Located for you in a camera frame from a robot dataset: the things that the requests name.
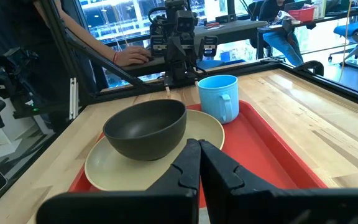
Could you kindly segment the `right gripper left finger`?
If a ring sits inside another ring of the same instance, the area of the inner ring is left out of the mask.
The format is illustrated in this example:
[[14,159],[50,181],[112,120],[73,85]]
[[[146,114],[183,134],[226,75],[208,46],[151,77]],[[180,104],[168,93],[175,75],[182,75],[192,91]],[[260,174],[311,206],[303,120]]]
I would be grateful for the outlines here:
[[181,153],[170,164],[167,171],[147,191],[167,195],[196,195],[200,187],[200,160],[200,143],[195,139],[187,139]]

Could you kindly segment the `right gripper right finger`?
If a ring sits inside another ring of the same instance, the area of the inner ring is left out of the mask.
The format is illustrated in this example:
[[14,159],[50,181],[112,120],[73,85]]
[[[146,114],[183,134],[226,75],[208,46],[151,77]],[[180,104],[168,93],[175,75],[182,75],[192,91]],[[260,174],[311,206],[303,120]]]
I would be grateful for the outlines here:
[[272,223],[271,190],[276,187],[240,165],[210,142],[201,145],[201,181],[211,223]]

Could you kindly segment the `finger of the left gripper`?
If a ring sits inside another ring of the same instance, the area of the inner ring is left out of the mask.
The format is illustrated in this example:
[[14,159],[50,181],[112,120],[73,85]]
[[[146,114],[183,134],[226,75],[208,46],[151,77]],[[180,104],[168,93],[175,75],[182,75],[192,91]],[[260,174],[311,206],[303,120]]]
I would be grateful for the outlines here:
[[172,36],[169,37],[168,39],[168,43],[167,43],[167,60],[169,62],[172,62],[176,59],[176,54],[177,54],[177,47],[176,47],[176,43],[177,43],[177,38]]
[[180,37],[177,37],[177,59],[181,61],[186,60],[186,52],[185,49],[181,45]]

